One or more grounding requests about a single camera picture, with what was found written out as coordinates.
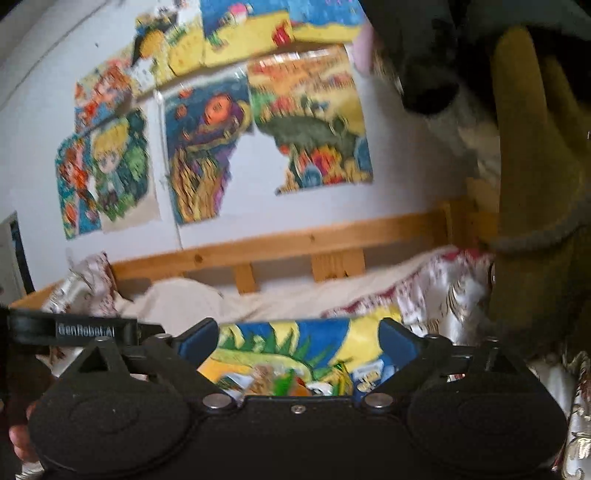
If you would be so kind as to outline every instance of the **yellow fabric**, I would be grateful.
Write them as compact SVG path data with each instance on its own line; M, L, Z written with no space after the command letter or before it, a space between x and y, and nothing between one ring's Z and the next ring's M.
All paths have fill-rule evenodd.
M565 217L591 179L591 109L577 103L554 57L539 58L525 28L508 30L491 58L502 185L499 234ZM591 233L580 228L543 251L499 255L490 316L529 355L590 330ZM591 335L572 338L591 347Z

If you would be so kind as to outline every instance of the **metal screw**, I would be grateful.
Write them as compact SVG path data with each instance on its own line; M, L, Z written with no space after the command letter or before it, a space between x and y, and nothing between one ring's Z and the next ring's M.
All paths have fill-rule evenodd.
M370 393L364 401L368 407L376 410L383 410L394 403L394 399L387 393Z
M232 397L224 393L212 393L203 399L203 405L211 410L220 410L232 404Z
M173 344L173 336L170 333L157 333L154 335L159 340L164 340L166 345L171 346Z
M304 413L306 411L306 407L303 405L294 405L291 408L291 412L295 413L296 415L299 415L300 413Z

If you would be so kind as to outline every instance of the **paper poster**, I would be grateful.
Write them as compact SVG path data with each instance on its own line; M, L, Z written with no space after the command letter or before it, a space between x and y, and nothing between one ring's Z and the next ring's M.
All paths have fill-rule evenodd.
M135 29L130 71L134 96L201 67L204 37L199 0L176 0L173 6L140 15Z
M246 76L236 74L168 98L165 130L177 223L217 217L236 143L252 130Z
M293 41L286 0L202 0L205 65L273 51Z
M294 37L300 41L347 43L361 31L359 0L287 0Z
M76 133L83 135L114 116L131 95L131 46L98 65L76 84Z
M91 136L94 190L103 231L160 218L142 110L132 110Z
M95 198L89 191L92 174L90 142L74 135L61 144L56 157L57 191L66 238L101 229Z
M343 47L248 66L253 116L288 158L277 194L372 181L361 102Z

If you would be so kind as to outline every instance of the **screw head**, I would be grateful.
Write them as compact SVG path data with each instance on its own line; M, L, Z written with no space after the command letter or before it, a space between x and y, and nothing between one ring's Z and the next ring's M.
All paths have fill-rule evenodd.
M305 406L303 406L303 405L294 405L294 406L291 408L291 412L292 412L292 413L295 413L296 415L299 415L299 414L301 414L301 413L304 413L305 411L306 411L306 407L305 407Z
M370 393L365 396L365 404L376 410L384 410L394 403L394 399L387 393Z
M203 399L203 405L210 410L221 410L232 404L232 397L224 393L212 393Z

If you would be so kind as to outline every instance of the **colorful drawing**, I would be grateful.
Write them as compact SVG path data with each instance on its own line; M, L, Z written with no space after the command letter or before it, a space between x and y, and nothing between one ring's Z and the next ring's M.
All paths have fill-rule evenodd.
M359 0L287 0L294 37L301 41L347 43L365 20Z
M165 123L177 222L217 217L236 142L252 130L246 77L180 91L165 102Z
M343 47L253 61L248 77L256 124L289 157L278 194L372 180L361 102Z
M94 196L89 191L92 173L88 138L74 135L63 141L56 158L57 191L66 238L101 229Z
M84 135L114 116L131 95L131 46L117 52L76 84L76 133Z
M217 349L199 372L236 399L245 395L361 398L403 365L382 352L385 316L222 325Z
M273 51L293 41L286 0L202 0L205 65Z
M105 232L160 218L145 123L142 110L135 109L92 135L96 198Z
M175 0L135 21L136 37L130 74L134 95L201 67L203 27L199 0Z

